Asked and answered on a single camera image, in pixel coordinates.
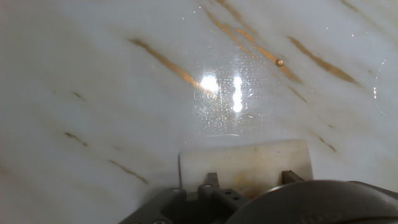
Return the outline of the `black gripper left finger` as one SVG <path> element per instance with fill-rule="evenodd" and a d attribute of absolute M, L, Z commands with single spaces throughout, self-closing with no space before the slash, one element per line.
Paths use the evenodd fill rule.
<path fill-rule="evenodd" d="M 121 221 L 121 224 L 210 224 L 226 223 L 249 202 L 233 189 L 221 189 L 218 176 L 210 172 L 195 192 L 165 189 Z"/>

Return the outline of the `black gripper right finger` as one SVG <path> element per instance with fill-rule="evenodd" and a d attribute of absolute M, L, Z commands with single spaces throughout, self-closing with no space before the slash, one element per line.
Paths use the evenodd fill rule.
<path fill-rule="evenodd" d="M 282 171 L 282 185 L 295 184 L 304 180 L 291 170 Z"/>

